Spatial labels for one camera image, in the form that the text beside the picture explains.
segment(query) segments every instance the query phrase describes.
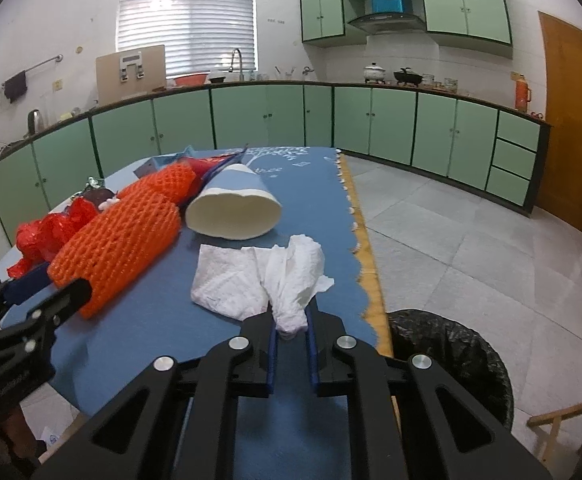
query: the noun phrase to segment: range hood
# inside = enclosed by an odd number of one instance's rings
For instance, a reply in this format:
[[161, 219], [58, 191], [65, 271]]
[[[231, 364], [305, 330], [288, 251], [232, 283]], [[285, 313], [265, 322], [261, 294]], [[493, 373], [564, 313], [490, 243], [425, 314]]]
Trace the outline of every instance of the range hood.
[[374, 12], [348, 22], [367, 34], [391, 34], [401, 30], [426, 30], [426, 24], [419, 16], [408, 12]]

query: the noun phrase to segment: blue tablecloth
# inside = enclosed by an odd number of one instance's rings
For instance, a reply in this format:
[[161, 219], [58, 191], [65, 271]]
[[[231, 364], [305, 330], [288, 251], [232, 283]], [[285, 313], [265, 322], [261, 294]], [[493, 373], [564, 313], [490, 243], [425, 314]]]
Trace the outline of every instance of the blue tablecloth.
[[[201, 156], [224, 153], [200, 152]], [[185, 361], [238, 334], [239, 323], [191, 302], [190, 287], [202, 243], [220, 247], [286, 246], [294, 234], [322, 245], [325, 274], [335, 285], [317, 297], [324, 312], [340, 316], [349, 334], [376, 343], [362, 319], [368, 298], [357, 283], [360, 264], [346, 190], [332, 148], [252, 148], [243, 162], [260, 174], [282, 204], [279, 224], [245, 242], [200, 236], [183, 228], [176, 243], [102, 313], [74, 316], [57, 331], [52, 386], [87, 415], [97, 412], [156, 357]], [[23, 319], [47, 297], [47, 287], [9, 313], [4, 325]], [[346, 399], [311, 393], [303, 336], [280, 342], [274, 393], [241, 399], [235, 479], [344, 480], [350, 477]]]

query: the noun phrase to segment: dark towel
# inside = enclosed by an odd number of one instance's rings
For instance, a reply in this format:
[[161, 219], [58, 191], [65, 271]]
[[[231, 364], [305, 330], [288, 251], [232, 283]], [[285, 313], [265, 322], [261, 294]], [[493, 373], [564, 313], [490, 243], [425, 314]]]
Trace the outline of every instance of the dark towel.
[[26, 93], [26, 72], [22, 71], [4, 82], [4, 95], [11, 102]]

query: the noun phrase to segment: crumpled tissue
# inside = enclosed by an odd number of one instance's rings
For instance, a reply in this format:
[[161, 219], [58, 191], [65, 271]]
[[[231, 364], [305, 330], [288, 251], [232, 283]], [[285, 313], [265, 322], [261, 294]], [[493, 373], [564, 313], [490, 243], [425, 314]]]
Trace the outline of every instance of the crumpled tissue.
[[333, 283], [324, 276], [322, 246], [306, 235], [291, 236], [287, 248], [202, 245], [191, 300], [240, 321], [266, 312], [270, 302], [277, 331], [292, 338], [307, 328], [311, 298]]

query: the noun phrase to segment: blue box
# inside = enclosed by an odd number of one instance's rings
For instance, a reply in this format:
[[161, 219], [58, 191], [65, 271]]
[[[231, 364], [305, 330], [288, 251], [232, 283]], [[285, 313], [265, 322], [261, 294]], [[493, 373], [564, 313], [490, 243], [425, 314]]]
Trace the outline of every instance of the blue box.
[[404, 12], [402, 0], [371, 0], [373, 12]]

